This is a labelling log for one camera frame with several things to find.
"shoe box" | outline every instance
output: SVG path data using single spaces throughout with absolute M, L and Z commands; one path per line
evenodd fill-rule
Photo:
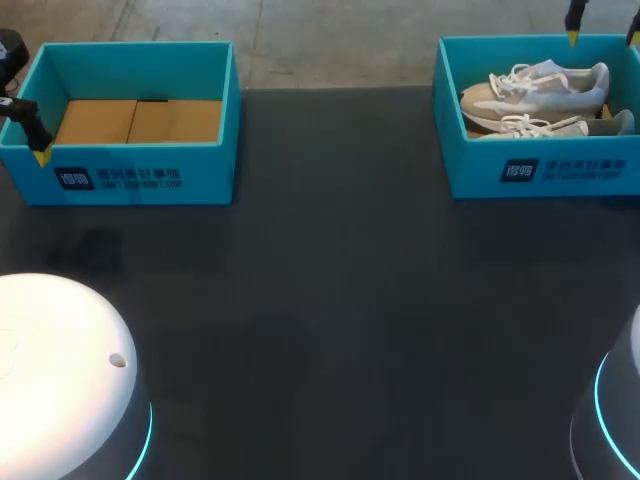
M 433 112 L 452 196 L 464 198 L 640 195 L 640 135 L 479 139 L 459 94 L 490 73 L 552 59 L 566 68 L 609 67 L 603 118 L 640 119 L 640 55 L 624 35 L 448 37 L 439 43 Z
M 19 124 L 0 132 L 28 205 L 231 202 L 241 93 L 229 42 L 45 44 L 18 97 L 55 137 L 40 167 Z

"blue box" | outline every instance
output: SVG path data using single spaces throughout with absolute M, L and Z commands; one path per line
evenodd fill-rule
M 241 104 L 231 43 L 46 44 L 18 97 L 38 103 L 54 135 L 70 100 L 223 102 L 218 142 L 54 145 L 44 168 L 7 121 L 0 157 L 29 205 L 231 202 Z
M 608 65 L 612 115 L 629 109 L 640 124 L 640 56 L 623 35 L 450 37 L 440 40 L 433 110 L 454 198 L 640 194 L 640 136 L 470 139 L 457 92 L 552 59 L 567 68 Z M 506 175 L 511 167 L 527 175 Z

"dark table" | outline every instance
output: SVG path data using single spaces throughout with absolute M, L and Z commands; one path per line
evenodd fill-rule
M 127 321 L 154 478 L 572 478 L 638 208 L 453 201 L 427 88 L 247 92 L 238 160 L 226 208 L 29 209 L 0 178 L 2 272 Z

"shoe pair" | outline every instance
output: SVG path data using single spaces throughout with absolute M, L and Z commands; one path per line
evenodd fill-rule
M 586 137 L 632 135 L 629 110 L 595 120 L 609 95 L 609 69 L 567 69 L 547 60 L 516 65 L 509 75 L 489 75 L 462 92 L 464 116 L 487 130 L 482 138 Z

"sneaker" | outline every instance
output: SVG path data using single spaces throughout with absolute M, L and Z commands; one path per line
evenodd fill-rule
M 531 115 L 555 123 L 568 117 L 594 117 L 609 94 L 609 69 L 569 70 L 551 60 L 516 65 L 509 75 L 489 75 L 488 83 L 462 92 L 460 108 L 472 122 L 497 132 L 505 115 Z
M 480 138 L 537 138 L 537 137 L 605 137 L 633 135 L 635 120 L 633 113 L 622 110 L 613 118 L 604 120 L 572 117 L 551 124 L 545 120 L 532 120 L 529 115 L 511 115 L 500 121 L 501 133 Z

